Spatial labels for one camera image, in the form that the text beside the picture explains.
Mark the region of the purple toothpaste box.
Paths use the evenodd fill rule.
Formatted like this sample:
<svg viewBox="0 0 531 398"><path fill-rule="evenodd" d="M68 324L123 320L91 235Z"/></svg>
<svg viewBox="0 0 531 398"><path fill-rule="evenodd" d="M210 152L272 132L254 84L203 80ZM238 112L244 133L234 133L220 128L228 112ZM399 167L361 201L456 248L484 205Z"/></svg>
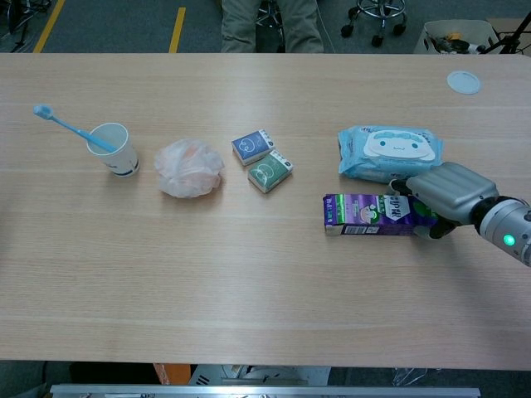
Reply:
<svg viewBox="0 0 531 398"><path fill-rule="evenodd" d="M328 235L413 235L434 226L438 216L409 196L337 193L323 197Z"/></svg>

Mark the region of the green tissue pack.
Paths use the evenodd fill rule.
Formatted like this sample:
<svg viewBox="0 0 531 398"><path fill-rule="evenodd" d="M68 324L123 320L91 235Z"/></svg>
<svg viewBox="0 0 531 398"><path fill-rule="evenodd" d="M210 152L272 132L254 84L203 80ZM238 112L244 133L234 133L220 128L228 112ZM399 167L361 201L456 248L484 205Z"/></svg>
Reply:
<svg viewBox="0 0 531 398"><path fill-rule="evenodd" d="M270 192L293 171L294 164L274 149L248 171L248 179L263 193Z"/></svg>

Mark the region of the aluminium rail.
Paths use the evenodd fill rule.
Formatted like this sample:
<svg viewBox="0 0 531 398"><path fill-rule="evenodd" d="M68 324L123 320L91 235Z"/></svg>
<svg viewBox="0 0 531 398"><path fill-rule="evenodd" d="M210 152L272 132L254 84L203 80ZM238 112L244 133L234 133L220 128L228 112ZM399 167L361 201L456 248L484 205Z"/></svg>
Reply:
<svg viewBox="0 0 531 398"><path fill-rule="evenodd" d="M56 385L52 398L481 398L477 388Z"/></svg>

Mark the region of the robot base electronics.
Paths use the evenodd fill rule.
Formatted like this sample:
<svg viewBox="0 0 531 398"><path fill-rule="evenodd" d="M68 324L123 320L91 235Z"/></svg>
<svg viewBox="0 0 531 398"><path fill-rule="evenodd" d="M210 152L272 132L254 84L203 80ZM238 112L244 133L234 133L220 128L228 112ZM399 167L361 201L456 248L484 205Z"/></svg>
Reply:
<svg viewBox="0 0 531 398"><path fill-rule="evenodd" d="M192 386L327 386L330 366L197 365Z"/></svg>

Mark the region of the black swivel stool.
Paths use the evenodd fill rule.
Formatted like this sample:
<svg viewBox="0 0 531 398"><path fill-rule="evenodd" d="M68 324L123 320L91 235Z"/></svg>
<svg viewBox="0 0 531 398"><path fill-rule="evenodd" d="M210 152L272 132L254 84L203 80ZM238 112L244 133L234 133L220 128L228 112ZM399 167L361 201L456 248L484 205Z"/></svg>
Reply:
<svg viewBox="0 0 531 398"><path fill-rule="evenodd" d="M275 0L261 0L258 8L256 25L258 27L268 27L276 31L279 38L277 51L285 53L285 32L280 9Z"/></svg>

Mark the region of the white box with tools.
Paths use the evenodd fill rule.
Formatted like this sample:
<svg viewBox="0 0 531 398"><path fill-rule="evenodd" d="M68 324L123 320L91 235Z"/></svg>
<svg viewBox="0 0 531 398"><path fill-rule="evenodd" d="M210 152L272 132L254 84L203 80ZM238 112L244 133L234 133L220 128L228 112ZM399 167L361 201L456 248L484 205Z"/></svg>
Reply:
<svg viewBox="0 0 531 398"><path fill-rule="evenodd" d="M414 54L480 54L499 42L493 27L481 20L426 22Z"/></svg>

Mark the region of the chrome swivel stool base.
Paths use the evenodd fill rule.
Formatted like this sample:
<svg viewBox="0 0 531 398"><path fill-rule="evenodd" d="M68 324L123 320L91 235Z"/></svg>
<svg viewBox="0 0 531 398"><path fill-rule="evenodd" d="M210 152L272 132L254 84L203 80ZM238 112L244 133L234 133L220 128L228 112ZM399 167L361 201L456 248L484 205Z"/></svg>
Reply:
<svg viewBox="0 0 531 398"><path fill-rule="evenodd" d="M371 45L375 48L382 45L386 27L391 20L401 20L392 28L394 36L401 36L407 29L406 0L356 0L355 6L348 10L348 24L342 26L341 37L348 38L353 34L354 23L360 15L379 22L378 32L371 40Z"/></svg>

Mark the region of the blue tissue pack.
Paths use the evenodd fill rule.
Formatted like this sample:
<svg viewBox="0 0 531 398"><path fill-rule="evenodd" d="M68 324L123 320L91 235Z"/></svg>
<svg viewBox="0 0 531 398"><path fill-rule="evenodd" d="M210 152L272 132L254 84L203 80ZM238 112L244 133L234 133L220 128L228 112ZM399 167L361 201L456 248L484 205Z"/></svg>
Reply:
<svg viewBox="0 0 531 398"><path fill-rule="evenodd" d="M252 164L275 149L275 142L264 130L259 129L231 142L232 149L243 166Z"/></svg>

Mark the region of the blue toothbrush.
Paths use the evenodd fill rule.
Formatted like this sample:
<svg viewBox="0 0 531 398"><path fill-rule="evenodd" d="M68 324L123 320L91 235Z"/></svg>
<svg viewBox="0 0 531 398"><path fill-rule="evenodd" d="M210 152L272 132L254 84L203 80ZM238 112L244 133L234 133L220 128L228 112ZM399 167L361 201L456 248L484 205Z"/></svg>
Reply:
<svg viewBox="0 0 531 398"><path fill-rule="evenodd" d="M54 115L54 111L53 111L52 107L50 107L48 105L45 105L45 104L35 105L33 107L33 113L34 113L34 115L40 117L41 119L49 120L49 121L52 121L52 122L54 122L56 124L59 124L61 127L65 128L65 129L68 129L71 132L73 132L73 133L77 134L78 136L82 137L87 143L92 143L95 146L103 149L107 153L113 153L113 152L115 152L117 150L116 147L114 147L110 143L104 141L103 139L97 138L97 137L85 132L84 130L77 129L77 128L71 126L70 124L68 124L67 122L57 118Z"/></svg>

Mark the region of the blue wet wipes pack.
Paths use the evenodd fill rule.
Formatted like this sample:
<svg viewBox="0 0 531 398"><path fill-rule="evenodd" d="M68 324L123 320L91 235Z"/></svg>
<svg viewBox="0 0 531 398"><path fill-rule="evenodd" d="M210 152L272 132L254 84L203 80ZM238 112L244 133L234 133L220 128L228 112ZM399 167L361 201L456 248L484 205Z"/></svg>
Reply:
<svg viewBox="0 0 531 398"><path fill-rule="evenodd" d="M339 174L371 182L407 179L442 164L444 144L428 129L364 125L338 134Z"/></svg>

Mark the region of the white paper cup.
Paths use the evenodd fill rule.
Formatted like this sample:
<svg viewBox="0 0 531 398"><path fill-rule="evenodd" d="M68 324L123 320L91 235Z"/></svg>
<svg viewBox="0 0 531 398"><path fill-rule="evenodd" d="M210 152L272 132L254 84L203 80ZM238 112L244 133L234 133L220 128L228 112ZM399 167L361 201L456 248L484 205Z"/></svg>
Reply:
<svg viewBox="0 0 531 398"><path fill-rule="evenodd" d="M93 143L86 144L88 152L98 158L115 176L129 177L139 170L139 156L125 126L120 123L101 124L94 128L90 135L115 148L115 151L110 153Z"/></svg>

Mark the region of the seated person in khaki trousers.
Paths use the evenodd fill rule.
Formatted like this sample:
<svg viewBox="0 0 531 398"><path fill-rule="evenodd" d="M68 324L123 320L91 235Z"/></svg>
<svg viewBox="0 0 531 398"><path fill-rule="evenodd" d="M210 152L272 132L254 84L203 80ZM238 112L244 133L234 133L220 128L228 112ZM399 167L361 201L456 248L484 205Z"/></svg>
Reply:
<svg viewBox="0 0 531 398"><path fill-rule="evenodd" d="M322 53L317 0L221 0L222 51L256 51L256 29L276 31L278 52Z"/></svg>

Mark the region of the pink mesh bath sponge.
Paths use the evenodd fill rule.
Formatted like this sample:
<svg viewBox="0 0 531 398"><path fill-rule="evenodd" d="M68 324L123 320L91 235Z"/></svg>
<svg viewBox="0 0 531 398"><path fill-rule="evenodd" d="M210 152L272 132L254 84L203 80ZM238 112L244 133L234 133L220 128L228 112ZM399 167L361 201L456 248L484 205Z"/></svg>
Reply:
<svg viewBox="0 0 531 398"><path fill-rule="evenodd" d="M178 140L157 151L158 189L176 198L209 194L221 182L225 164L219 152L196 138Z"/></svg>

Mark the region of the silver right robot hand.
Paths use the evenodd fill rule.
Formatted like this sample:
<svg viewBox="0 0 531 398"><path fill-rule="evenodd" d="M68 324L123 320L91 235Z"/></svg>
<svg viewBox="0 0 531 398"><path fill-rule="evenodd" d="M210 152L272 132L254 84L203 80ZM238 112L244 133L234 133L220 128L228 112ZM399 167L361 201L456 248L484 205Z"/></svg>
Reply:
<svg viewBox="0 0 531 398"><path fill-rule="evenodd" d="M475 209L499 197L496 184L458 163L445 162L415 177L393 179L388 189L410 196L437 214L431 227L417 226L415 235L438 240L458 226L475 224Z"/></svg>

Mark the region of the black tripod leg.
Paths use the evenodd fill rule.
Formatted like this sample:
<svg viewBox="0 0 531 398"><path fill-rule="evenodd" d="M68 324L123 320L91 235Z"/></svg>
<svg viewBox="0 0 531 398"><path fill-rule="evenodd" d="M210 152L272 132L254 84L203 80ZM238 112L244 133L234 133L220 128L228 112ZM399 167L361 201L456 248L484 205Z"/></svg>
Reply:
<svg viewBox="0 0 531 398"><path fill-rule="evenodd" d="M487 18L495 39L484 54L520 54L531 57L531 12L523 18Z"/></svg>

